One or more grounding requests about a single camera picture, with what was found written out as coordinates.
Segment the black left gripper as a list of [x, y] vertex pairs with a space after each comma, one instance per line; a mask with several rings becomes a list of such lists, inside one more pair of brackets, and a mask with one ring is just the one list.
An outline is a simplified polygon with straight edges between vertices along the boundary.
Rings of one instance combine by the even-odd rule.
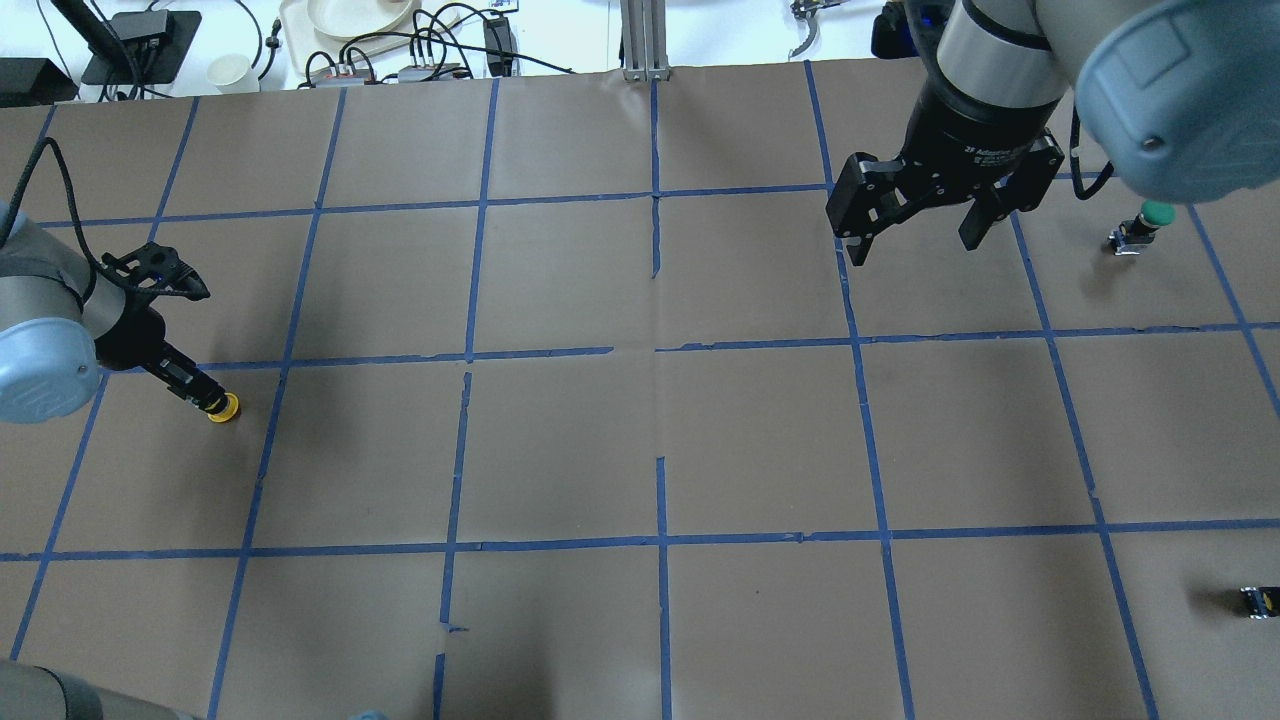
[[166, 323], [146, 305], [127, 305], [115, 324], [95, 341], [99, 365], [123, 372], [142, 366], [168, 389], [202, 413], [214, 411], [225, 395], [191, 357], [166, 345]]

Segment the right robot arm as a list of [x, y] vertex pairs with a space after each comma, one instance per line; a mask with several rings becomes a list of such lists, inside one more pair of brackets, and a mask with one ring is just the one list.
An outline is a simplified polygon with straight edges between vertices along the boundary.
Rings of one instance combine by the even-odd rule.
[[1151, 201], [1212, 202], [1277, 179], [1275, 1], [888, 1], [881, 59], [925, 68], [899, 154], [851, 155], [826, 205], [860, 266], [919, 211], [969, 206], [977, 249], [1032, 211], [1074, 147], [1048, 123], [1066, 94], [1111, 176]]

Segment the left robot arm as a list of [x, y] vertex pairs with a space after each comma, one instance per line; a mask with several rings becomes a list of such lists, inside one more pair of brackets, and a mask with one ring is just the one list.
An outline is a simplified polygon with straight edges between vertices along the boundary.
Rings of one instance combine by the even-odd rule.
[[168, 246], [146, 243], [122, 258], [87, 258], [17, 211], [1, 256], [1, 415], [36, 424], [67, 416], [95, 395], [105, 370], [143, 369], [211, 421], [239, 398], [166, 342], [152, 309], [164, 292], [191, 301], [210, 291]]

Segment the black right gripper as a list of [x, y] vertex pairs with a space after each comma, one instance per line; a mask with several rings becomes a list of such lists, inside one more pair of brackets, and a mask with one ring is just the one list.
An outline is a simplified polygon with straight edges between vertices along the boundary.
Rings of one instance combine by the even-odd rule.
[[960, 224], [966, 251], [1011, 213], [1036, 209], [1066, 161], [1047, 128], [1052, 110], [966, 113], [928, 82], [899, 152], [850, 155], [826, 204], [833, 234], [847, 238], [850, 264], [864, 266], [873, 238], [925, 209], [969, 206]]

